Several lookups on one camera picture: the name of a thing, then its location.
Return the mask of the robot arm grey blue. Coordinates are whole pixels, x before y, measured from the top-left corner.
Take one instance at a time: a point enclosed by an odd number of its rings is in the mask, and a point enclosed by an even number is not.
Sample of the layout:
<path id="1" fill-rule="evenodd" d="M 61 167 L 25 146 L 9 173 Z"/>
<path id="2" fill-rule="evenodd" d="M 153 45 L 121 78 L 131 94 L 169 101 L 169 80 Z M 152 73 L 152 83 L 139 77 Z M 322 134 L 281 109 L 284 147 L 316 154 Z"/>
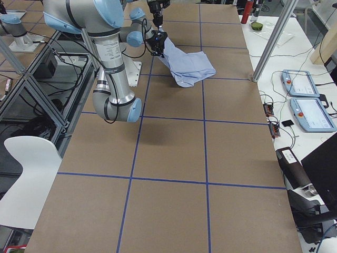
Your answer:
<path id="1" fill-rule="evenodd" d="M 45 23 L 55 30 L 81 34 L 93 42 L 93 57 L 100 64 L 97 86 L 93 92 L 96 113 L 106 121 L 136 122 L 142 101 L 130 89 L 128 71 L 134 62 L 123 55 L 120 43 L 145 44 L 153 56 L 163 56 L 167 33 L 161 29 L 163 1 L 149 1 L 155 28 L 142 9 L 131 11 L 130 27 L 123 27 L 124 12 L 120 1 L 44 1 Z"/>
<path id="2" fill-rule="evenodd" d="M 163 9 L 170 6 L 170 1 L 146 1 L 146 3 L 150 13 L 153 16 L 152 23 L 156 27 L 156 30 L 160 33 L 166 34 L 166 32 L 164 32 L 162 28 Z M 137 6 L 130 11 L 129 18 L 132 23 L 137 23 L 141 25 L 142 20 L 146 18 L 146 14 L 141 7 Z"/>

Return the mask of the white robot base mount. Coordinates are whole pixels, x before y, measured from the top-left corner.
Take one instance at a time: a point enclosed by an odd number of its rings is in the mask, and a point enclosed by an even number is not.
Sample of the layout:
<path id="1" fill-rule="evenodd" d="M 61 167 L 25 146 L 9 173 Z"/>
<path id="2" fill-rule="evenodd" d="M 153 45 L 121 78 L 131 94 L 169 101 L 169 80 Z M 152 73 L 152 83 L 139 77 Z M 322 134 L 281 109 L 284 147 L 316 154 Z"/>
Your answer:
<path id="1" fill-rule="evenodd" d="M 137 87 L 140 78 L 140 72 L 142 68 L 142 62 L 134 61 L 130 56 L 126 56 L 126 44 L 121 43 L 120 48 L 122 51 L 122 57 L 125 64 L 126 75 L 130 87 Z"/>

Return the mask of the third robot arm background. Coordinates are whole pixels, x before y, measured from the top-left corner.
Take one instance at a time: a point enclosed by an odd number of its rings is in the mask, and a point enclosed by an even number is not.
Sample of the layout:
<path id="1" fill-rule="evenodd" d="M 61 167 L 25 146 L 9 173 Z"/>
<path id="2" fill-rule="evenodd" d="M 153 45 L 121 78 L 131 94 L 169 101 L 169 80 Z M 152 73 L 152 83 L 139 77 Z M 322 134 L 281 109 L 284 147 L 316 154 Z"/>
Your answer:
<path id="1" fill-rule="evenodd" d="M 14 14 L 1 15 L 1 36 L 11 35 L 14 41 L 9 48 L 16 53 L 32 53 L 45 43 L 44 36 L 28 33 L 19 17 Z"/>

